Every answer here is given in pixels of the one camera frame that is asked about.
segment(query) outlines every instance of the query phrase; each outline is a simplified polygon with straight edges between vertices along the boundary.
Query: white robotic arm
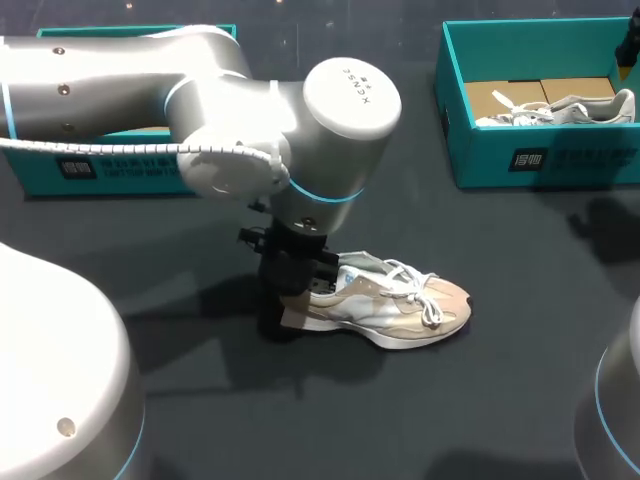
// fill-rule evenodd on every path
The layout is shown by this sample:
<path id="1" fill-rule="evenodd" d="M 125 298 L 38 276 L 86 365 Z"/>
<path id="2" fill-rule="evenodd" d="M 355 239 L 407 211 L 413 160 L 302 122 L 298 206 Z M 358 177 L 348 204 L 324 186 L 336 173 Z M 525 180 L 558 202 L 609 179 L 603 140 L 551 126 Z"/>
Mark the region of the white robotic arm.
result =
<path id="1" fill-rule="evenodd" d="M 307 235 L 340 226 L 401 112 L 393 82 L 355 59 L 327 60 L 304 82 L 252 80 L 235 39 L 211 26 L 0 44 L 0 148 L 176 153 L 199 195 L 281 192 L 274 216 Z M 175 143 L 76 143 L 154 126 L 168 126 Z"/>

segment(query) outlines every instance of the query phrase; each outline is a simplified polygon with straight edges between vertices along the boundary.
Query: screw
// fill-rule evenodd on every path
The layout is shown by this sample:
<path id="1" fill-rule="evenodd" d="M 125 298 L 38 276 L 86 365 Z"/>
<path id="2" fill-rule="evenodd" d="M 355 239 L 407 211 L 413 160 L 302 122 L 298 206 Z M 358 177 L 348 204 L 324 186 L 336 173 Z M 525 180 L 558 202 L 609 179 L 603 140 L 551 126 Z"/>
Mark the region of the screw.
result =
<path id="1" fill-rule="evenodd" d="M 58 420 L 58 432 L 63 437 L 73 437 L 76 434 L 76 424 L 69 418 L 61 418 Z"/>

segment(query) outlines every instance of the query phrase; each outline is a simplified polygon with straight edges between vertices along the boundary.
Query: white shoelace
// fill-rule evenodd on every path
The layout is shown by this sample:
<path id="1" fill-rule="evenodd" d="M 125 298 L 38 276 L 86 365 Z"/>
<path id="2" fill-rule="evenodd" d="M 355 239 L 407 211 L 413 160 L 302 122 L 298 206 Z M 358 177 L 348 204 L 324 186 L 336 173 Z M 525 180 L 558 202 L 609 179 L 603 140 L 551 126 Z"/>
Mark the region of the white shoelace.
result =
<path id="1" fill-rule="evenodd" d="M 514 125 L 540 125 L 554 120 L 548 103 L 524 103 L 518 106 L 497 90 L 493 91 L 493 96 L 509 109 Z"/>
<path id="2" fill-rule="evenodd" d="M 385 277 L 387 280 L 394 280 L 398 275 L 403 275 L 404 279 L 408 279 L 406 289 L 394 287 L 394 291 L 383 291 L 380 295 L 388 298 L 406 298 L 410 303 L 417 302 L 422 306 L 422 323 L 427 327 L 437 328 L 442 323 L 444 313 L 438 305 L 438 302 L 425 295 L 424 288 L 432 278 L 438 278 L 435 273 L 423 274 L 415 268 L 405 265 L 397 260 L 385 260 L 384 263 L 394 267 L 394 269 Z"/>

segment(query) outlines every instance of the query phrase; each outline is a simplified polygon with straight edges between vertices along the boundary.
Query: dark gray table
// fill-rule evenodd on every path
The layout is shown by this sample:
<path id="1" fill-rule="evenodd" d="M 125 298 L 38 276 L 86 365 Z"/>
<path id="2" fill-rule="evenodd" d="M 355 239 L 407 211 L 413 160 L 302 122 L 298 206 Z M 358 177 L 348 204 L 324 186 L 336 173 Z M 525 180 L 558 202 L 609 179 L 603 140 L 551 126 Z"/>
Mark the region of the dark gray table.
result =
<path id="1" fill-rule="evenodd" d="M 5 35 L 237 23 L 256 78 L 302 79 L 336 55 L 385 69 L 402 95 L 401 124 L 330 246 L 398 258 L 465 286 L 475 299 L 472 328 L 442 345 L 383 352 L 351 335 L 263 340 L 255 328 L 258 258 L 235 238 L 241 226 L 268 219 L 239 204 L 26 202 L 1 162 L 0 241 L 86 276 L 123 314 L 149 392 L 156 479 L 578 480 L 573 408 L 640 292 L 640 193 L 459 191 L 430 83 L 443 20 L 628 15 L 633 7 L 1 3 Z"/>

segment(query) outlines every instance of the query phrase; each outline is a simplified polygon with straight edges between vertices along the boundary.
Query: cardboard box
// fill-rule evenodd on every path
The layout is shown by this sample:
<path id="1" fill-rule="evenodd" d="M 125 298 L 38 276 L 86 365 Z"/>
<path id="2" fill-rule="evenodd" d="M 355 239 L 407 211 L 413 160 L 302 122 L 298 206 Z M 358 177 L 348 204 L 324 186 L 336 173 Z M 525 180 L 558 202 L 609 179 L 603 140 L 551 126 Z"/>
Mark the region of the cardboard box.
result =
<path id="1" fill-rule="evenodd" d="M 476 120 L 509 113 L 509 109 L 492 95 L 494 90 L 505 95 L 516 105 L 547 101 L 540 82 L 471 82 L 465 83 L 464 88 L 469 97 L 473 118 Z"/>
<path id="2" fill-rule="evenodd" d="M 615 92 L 608 77 L 554 78 L 541 80 L 548 103 L 555 103 L 569 95 L 585 98 L 613 97 Z"/>
<path id="3" fill-rule="evenodd" d="M 37 36 L 126 37 L 159 33 L 180 25 L 138 27 L 44 28 Z M 236 38 L 235 25 L 218 25 Z M 91 140 L 98 144 L 171 143 L 166 127 L 150 127 L 114 133 Z M 100 195 L 193 195 L 182 181 L 175 155 L 56 156 L 20 150 L 5 152 L 25 194 L 32 197 Z M 91 175 L 68 178 L 67 167 L 90 171 Z"/>
<path id="4" fill-rule="evenodd" d="M 608 78 L 614 92 L 629 88 L 640 94 L 640 66 L 624 83 L 615 66 L 615 48 L 628 23 L 627 17 L 445 22 L 435 94 L 457 185 L 557 188 L 640 183 L 639 123 L 478 127 L 468 92 L 470 83 L 544 79 L 543 91 L 552 98 L 565 96 L 563 88 L 591 96 Z M 585 81 L 594 78 L 600 80 Z"/>

